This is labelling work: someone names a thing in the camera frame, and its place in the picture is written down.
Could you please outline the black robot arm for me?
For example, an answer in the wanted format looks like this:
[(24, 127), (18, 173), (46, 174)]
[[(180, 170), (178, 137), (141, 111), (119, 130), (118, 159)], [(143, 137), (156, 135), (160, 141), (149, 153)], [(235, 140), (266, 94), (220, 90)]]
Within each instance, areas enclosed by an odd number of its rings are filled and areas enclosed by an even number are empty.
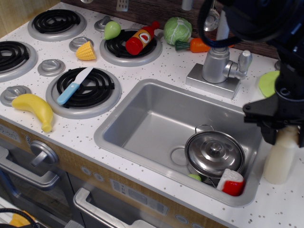
[(223, 48), (241, 41), (265, 42), (277, 49), (280, 74), (271, 97), (243, 106), (246, 123), (256, 123), (267, 143), (275, 144), (278, 130), (304, 127), (304, 3), (301, 0), (224, 0), (223, 11), (233, 37), (213, 41), (203, 25), (212, 5), (204, 1), (198, 34), (205, 44)]

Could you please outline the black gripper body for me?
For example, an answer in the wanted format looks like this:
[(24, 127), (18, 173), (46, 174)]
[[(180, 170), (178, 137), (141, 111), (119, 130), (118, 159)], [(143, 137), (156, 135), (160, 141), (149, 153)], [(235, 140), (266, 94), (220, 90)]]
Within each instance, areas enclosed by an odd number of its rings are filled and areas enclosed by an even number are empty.
[(290, 50), (278, 49), (280, 73), (275, 93), (264, 100), (244, 105), (244, 121), (279, 129), (304, 125), (304, 44)]

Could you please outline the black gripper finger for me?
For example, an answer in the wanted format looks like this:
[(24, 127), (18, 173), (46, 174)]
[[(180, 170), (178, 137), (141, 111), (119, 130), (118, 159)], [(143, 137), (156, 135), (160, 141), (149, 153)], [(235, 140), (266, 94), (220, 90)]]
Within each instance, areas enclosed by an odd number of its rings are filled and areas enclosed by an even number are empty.
[(277, 123), (262, 121), (260, 123), (260, 129), (265, 142), (275, 144), (278, 129)]

